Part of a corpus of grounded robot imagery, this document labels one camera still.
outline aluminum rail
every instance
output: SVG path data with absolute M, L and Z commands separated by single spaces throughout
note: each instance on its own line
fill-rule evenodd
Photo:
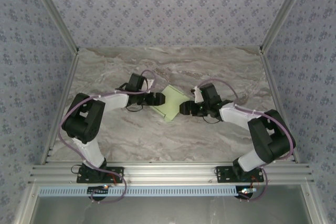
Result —
M 29 183 L 34 185 L 62 186 L 76 183 L 77 175 L 70 169 L 78 163 L 56 163 L 36 165 L 32 169 Z M 215 174 L 216 166 L 232 166 L 225 162 L 204 163 L 108 163 L 108 166 L 125 168 L 124 177 L 129 185 L 135 186 L 183 186 L 183 185 L 218 185 Z M 294 162 L 272 163 L 265 167 L 270 185 L 303 185 L 313 183 L 308 164 Z M 246 185 L 247 183 L 222 183 L 223 185 Z

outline red wire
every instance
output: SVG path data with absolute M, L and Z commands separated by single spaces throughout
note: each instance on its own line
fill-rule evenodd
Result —
M 115 184 L 115 185 L 117 184 L 117 181 L 116 181 L 115 176 L 114 176 L 113 174 L 108 173 L 107 176 L 112 176 L 112 177 L 113 177 L 114 184 Z
M 259 181 L 258 181 L 258 179 L 255 176 L 251 176 L 251 179 L 255 180 L 258 183 L 258 186 L 257 186 L 257 190 L 258 190 L 259 189 Z
M 263 172 L 263 174 L 264 174 L 264 176 L 265 176 L 265 182 L 266 182 L 265 187 L 264 187 L 263 191 L 261 192 L 261 194 L 258 195 L 256 198 L 253 198 L 253 199 L 248 198 L 248 197 L 247 197 L 246 195 L 244 195 L 244 194 L 239 194 L 239 195 L 241 195 L 242 197 L 244 197 L 244 198 L 245 198 L 246 200 L 248 200 L 248 201 L 256 201 L 256 200 L 259 200 L 261 197 L 264 196 L 265 192 L 267 191 L 267 186 L 268 186 L 268 177 L 267 177 L 267 173 L 265 172 L 265 170 L 264 170 L 263 167 L 260 167 L 260 169 L 262 170 L 262 172 Z

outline black wire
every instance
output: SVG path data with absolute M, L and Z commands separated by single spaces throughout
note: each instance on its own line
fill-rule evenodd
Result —
M 118 89 L 123 89 L 123 87 L 125 87 L 128 83 L 125 82 L 123 85 L 121 85 L 120 87 L 118 87 Z
M 126 109 L 127 109 L 129 112 L 138 112 L 138 111 L 140 111 L 140 110 L 143 109 L 143 105 L 141 105 L 141 109 L 138 109 L 138 110 L 130 110 L 130 109 L 128 109 L 128 107 L 126 107 Z
M 71 172 L 73 173 L 73 174 L 78 174 L 78 173 L 74 173 L 73 171 L 72 171 L 72 169 L 75 167 L 75 166 L 79 166 L 79 167 L 81 167 L 82 165 L 73 165 L 72 167 L 71 167 Z
M 208 122 L 207 120 L 205 120 L 204 117 L 203 117 L 203 120 L 204 120 L 205 122 L 207 122 L 208 124 L 216 124 L 216 123 L 219 123 L 219 122 L 220 122 L 220 120 L 218 120 L 217 122 L 211 123 L 211 122 Z

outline green cloth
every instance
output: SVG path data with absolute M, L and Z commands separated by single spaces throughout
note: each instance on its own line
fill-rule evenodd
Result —
M 180 112 L 180 104 L 190 99 L 177 88 L 168 85 L 161 93 L 166 96 L 166 102 L 161 106 L 151 106 L 158 114 L 164 117 L 165 122 L 170 122 Z

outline black mounting bracket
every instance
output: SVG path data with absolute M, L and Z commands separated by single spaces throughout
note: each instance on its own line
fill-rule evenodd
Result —
M 86 190 L 86 193 L 89 195 L 89 198 L 91 199 L 91 194 L 99 194 L 102 196 L 93 196 L 92 199 L 95 201 L 101 201 L 106 198 L 106 195 L 109 193 L 109 188 L 104 188 L 103 186 L 90 186 Z
M 218 95 L 215 86 L 212 83 L 208 83 L 200 87 L 200 92 L 203 98 L 203 102 L 195 103 L 194 101 L 186 101 L 180 104 L 180 113 L 182 115 L 192 115 L 192 116 L 208 116 L 216 118 L 222 121 L 219 110 L 224 105 L 231 103 L 230 100 L 221 100 Z
M 245 200 L 246 199 L 251 199 L 251 197 L 253 196 L 253 193 L 248 193 L 248 194 L 239 193 L 239 191 L 241 191 L 241 190 L 243 190 L 245 188 L 246 188 L 246 186 L 236 186 L 236 191 L 237 191 L 238 195 L 235 196 L 235 198 L 237 198 L 237 199 L 245 199 Z
M 142 106 L 160 106 L 165 103 L 165 100 L 166 96 L 162 93 L 131 94 L 127 106 L 135 103 Z
M 106 166 L 106 161 L 100 166 L 101 169 L 109 170 L 124 176 L 124 167 L 108 167 Z M 109 173 L 100 172 L 98 170 L 92 169 L 85 164 L 78 169 L 77 183 L 79 184 L 122 184 L 122 179 L 118 176 L 113 176 Z
M 255 182 L 253 177 L 255 177 L 259 182 L 264 182 L 264 176 L 260 168 L 255 168 L 248 172 L 248 176 L 245 176 L 244 179 L 238 178 L 233 166 L 217 166 L 215 168 L 215 173 L 218 183 L 252 183 Z

